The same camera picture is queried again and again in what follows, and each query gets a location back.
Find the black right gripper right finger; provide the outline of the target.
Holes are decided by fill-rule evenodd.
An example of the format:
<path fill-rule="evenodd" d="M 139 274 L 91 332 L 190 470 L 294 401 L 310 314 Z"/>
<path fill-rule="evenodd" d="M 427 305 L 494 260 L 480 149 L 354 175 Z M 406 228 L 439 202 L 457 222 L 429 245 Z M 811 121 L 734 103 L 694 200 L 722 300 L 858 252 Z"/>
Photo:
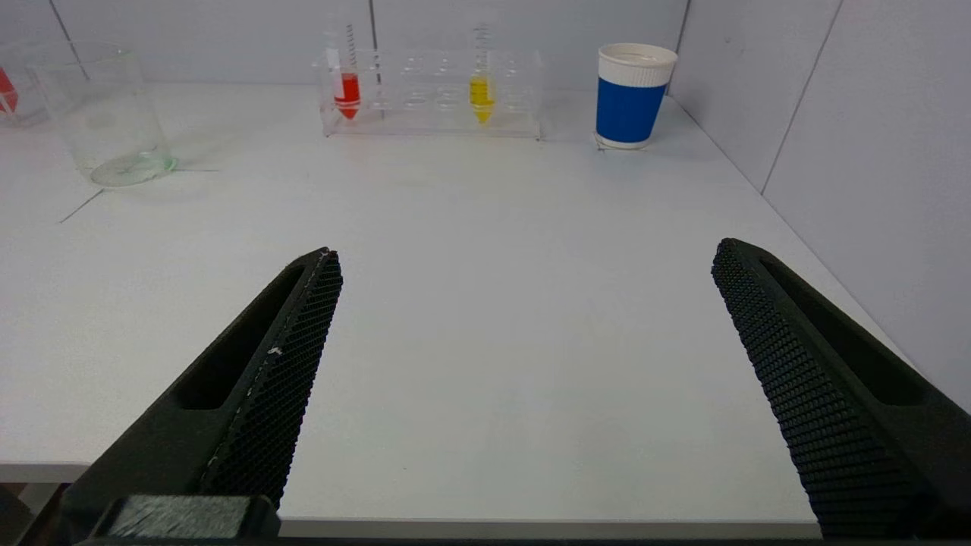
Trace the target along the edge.
<path fill-rule="evenodd" d="M 712 276 L 826 539 L 967 539 L 970 418 L 765 249 Z"/>

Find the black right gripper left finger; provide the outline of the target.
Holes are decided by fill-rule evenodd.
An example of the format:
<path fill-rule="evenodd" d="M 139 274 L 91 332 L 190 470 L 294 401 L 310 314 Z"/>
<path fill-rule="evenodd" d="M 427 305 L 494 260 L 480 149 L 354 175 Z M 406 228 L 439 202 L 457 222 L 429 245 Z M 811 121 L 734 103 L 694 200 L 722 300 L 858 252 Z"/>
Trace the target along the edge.
<path fill-rule="evenodd" d="M 128 495 L 246 495 L 281 504 L 343 287 L 320 248 L 288 264 L 66 490 L 90 532 Z"/>

